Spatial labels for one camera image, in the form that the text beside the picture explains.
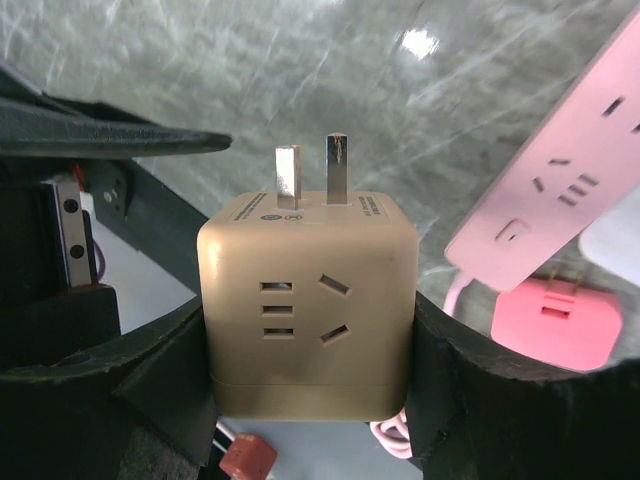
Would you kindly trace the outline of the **pink power strip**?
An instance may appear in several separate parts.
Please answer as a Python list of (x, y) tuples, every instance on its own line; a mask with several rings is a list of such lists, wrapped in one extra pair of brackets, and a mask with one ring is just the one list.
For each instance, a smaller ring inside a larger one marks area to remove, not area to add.
[(638, 182), (633, 12), (476, 203), (445, 256), (484, 285), (510, 290)]

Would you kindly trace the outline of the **red square plug adapter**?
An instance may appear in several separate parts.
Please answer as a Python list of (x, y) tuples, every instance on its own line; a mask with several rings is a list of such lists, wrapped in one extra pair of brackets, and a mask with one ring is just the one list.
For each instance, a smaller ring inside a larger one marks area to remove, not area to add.
[(622, 326), (616, 294), (529, 278), (498, 295), (490, 336), (519, 354), (586, 372), (607, 363)]

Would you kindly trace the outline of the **tan wooden plug adapter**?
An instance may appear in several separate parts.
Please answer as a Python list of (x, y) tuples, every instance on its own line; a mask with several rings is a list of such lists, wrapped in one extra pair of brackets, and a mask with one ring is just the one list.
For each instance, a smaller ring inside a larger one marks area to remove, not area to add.
[(230, 418), (380, 421), (408, 389), (419, 234), (385, 194), (348, 186), (348, 138), (326, 139), (327, 183), (300, 149), (276, 186), (240, 195), (197, 236), (215, 406)]

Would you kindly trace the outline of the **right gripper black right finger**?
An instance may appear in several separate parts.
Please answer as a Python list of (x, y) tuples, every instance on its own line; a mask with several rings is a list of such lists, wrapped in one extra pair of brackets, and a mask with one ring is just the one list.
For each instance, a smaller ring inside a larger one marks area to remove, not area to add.
[(426, 479), (636, 479), (639, 362), (578, 374), (416, 296), (406, 403)]

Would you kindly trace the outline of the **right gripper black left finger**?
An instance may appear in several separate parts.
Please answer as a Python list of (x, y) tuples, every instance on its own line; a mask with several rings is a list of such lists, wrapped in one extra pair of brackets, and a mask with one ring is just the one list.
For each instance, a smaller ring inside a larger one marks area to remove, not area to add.
[(216, 430), (202, 303), (1, 374), (4, 479), (195, 479)]

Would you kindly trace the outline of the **white square plug adapter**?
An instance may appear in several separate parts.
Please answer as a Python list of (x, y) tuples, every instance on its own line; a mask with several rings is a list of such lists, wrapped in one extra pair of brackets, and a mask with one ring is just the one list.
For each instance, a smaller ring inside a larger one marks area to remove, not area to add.
[(591, 263), (639, 286), (639, 187), (579, 236), (579, 250)]

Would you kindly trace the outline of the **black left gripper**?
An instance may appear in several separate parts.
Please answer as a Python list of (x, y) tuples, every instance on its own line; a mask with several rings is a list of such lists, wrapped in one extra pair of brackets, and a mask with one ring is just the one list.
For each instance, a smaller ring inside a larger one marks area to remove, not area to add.
[(103, 103), (46, 94), (1, 68), (1, 366), (49, 366), (119, 337), (80, 195), (87, 172), (136, 157), (228, 149), (226, 134), (175, 129)]

